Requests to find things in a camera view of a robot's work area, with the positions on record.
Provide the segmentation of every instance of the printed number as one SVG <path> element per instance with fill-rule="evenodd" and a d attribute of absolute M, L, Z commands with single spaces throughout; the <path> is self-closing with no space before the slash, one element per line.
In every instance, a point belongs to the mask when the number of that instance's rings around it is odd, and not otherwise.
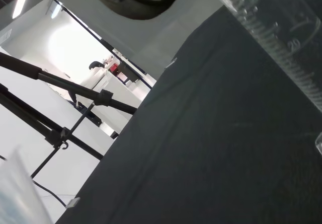
<path fill-rule="evenodd" d="M 287 46 L 291 49 L 291 52 L 294 52 L 301 47 L 301 43 L 298 39 L 293 39 L 287 43 Z"/>

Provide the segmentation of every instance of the tripod clamp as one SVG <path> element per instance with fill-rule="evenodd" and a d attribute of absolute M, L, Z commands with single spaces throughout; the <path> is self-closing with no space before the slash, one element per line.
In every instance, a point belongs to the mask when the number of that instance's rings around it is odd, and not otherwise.
<path fill-rule="evenodd" d="M 106 91 L 106 90 L 101 90 L 101 92 L 97 95 L 96 99 L 94 100 L 94 103 L 96 106 L 101 106 L 101 105 L 110 105 L 112 101 L 113 93 Z"/>

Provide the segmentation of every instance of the tripod leg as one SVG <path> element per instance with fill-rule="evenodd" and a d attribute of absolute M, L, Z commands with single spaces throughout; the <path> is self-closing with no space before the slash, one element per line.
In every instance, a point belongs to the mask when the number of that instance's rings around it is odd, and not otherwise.
<path fill-rule="evenodd" d="M 55 148 L 53 152 L 41 163 L 41 165 L 32 173 L 31 178 L 33 179 L 41 170 L 42 168 L 51 160 L 52 157 L 58 152 L 59 147 Z"/>

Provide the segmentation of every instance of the transparent plastic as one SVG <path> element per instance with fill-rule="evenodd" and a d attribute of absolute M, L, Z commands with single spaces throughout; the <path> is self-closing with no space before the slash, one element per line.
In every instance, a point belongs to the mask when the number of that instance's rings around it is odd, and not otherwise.
<path fill-rule="evenodd" d="M 18 154 L 0 168 L 0 223 L 52 224 Z"/>
<path fill-rule="evenodd" d="M 304 0 L 222 0 L 322 111 L 321 21 Z"/>

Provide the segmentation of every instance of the bright light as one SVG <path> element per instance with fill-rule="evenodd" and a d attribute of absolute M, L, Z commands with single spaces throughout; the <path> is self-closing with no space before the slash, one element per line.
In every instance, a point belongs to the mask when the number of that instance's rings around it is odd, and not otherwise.
<path fill-rule="evenodd" d="M 60 10 L 61 10 L 61 5 L 59 5 L 59 4 L 58 4 L 58 5 L 56 6 L 56 8 L 55 8 L 54 12 L 53 12 L 53 13 L 52 13 L 52 15 L 51 15 L 51 18 L 52 18 L 52 19 L 56 18 Z"/>
<path fill-rule="evenodd" d="M 14 14 L 12 16 L 13 19 L 20 15 L 22 9 L 24 8 L 25 2 L 26 2 L 26 0 L 18 0 L 17 1 L 16 8 L 15 8 Z"/>

